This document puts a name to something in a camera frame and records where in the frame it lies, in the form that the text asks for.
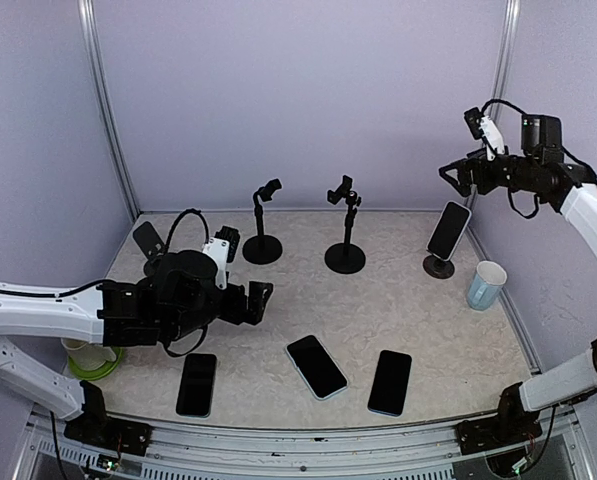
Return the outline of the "black pole phone stand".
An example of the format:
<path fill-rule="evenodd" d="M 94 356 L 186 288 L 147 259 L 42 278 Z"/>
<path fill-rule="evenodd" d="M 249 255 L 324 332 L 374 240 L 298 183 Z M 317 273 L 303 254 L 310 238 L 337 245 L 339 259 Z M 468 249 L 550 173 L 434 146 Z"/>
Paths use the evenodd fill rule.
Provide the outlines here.
<path fill-rule="evenodd" d="M 277 261 L 283 252 L 281 242 L 274 236 L 267 235 L 264 230 L 264 211 L 262 202 L 268 202 L 273 194 L 282 188 L 281 181 L 276 178 L 268 181 L 253 194 L 256 235 L 243 245 L 244 259 L 255 265 L 268 265 Z"/>
<path fill-rule="evenodd" d="M 341 184 L 335 190 L 327 191 L 327 201 L 337 205 L 345 201 L 347 211 L 344 220 L 344 239 L 341 243 L 331 245 L 324 255 L 326 266 L 338 274 L 355 274 L 360 272 L 366 263 L 364 251 L 352 243 L 352 229 L 361 205 L 361 197 L 353 189 L 353 179 L 347 175 L 342 176 Z"/>

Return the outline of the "folding plate phone stand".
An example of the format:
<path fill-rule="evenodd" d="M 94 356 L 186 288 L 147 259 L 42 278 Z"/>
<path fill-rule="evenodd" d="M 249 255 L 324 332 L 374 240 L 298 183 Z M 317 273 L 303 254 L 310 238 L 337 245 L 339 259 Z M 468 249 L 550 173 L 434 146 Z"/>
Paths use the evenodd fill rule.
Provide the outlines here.
<path fill-rule="evenodd" d="M 433 254 L 427 255 L 422 265 L 424 271 L 436 279 L 449 279 L 455 273 L 455 267 L 451 260 L 442 260 Z"/>
<path fill-rule="evenodd" d="M 165 242 L 149 221 L 141 223 L 133 231 L 132 237 L 145 256 L 144 274 L 147 277 L 153 277 L 158 271 L 163 258 L 168 254 Z"/>

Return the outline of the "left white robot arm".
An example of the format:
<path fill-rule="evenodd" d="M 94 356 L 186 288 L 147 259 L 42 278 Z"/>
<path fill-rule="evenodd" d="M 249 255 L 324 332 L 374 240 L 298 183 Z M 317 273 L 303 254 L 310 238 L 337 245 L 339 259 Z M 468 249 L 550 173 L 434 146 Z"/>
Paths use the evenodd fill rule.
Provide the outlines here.
<path fill-rule="evenodd" d="M 172 239 L 160 237 L 150 222 L 137 227 L 133 239 L 146 258 L 145 276 L 136 283 L 102 279 L 58 291 L 0 282 L 0 380 L 58 418 L 77 423 L 99 445 L 118 434 L 102 391 L 18 352 L 10 337 L 168 348 L 195 331 L 206 332 L 216 319 L 260 323 L 274 289 L 266 282 L 230 283 L 229 267 L 240 240 L 234 228 L 206 234 L 199 250 L 172 251 Z"/>

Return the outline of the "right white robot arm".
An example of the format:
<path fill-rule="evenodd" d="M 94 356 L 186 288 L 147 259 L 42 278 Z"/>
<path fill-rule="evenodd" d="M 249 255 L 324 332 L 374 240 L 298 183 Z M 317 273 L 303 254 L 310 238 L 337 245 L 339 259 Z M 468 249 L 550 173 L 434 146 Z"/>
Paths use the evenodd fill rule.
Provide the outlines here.
<path fill-rule="evenodd" d="M 597 391 L 597 339 L 573 340 L 597 313 L 597 174 L 562 143 L 554 116 L 522 113 L 520 150 L 508 150 L 478 107 L 464 114 L 481 147 L 440 168 L 461 195 L 477 195 L 474 234 L 507 268 L 507 299 L 538 374 L 491 419 L 489 433 L 513 442 L 539 411 Z"/>

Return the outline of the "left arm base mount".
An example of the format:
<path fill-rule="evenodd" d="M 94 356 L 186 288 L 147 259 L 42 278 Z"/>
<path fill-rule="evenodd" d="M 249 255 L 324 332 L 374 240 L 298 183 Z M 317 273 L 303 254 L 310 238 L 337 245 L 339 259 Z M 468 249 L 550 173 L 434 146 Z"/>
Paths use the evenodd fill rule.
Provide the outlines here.
<path fill-rule="evenodd" d="M 81 413 L 65 424 L 64 436 L 83 444 L 144 457 L 151 439 L 149 424 L 111 417 L 102 390 L 86 380 L 78 382 L 84 395 Z"/>

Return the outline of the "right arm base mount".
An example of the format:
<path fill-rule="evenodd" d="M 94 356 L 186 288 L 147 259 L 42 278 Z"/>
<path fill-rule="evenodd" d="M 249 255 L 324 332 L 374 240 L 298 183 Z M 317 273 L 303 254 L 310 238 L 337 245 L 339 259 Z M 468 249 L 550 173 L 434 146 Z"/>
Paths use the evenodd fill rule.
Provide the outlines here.
<path fill-rule="evenodd" d="M 462 455 L 470 455 L 528 441 L 542 435 L 540 412 L 524 409 L 518 382 L 501 393 L 496 414 L 477 420 L 465 420 L 456 427 Z"/>

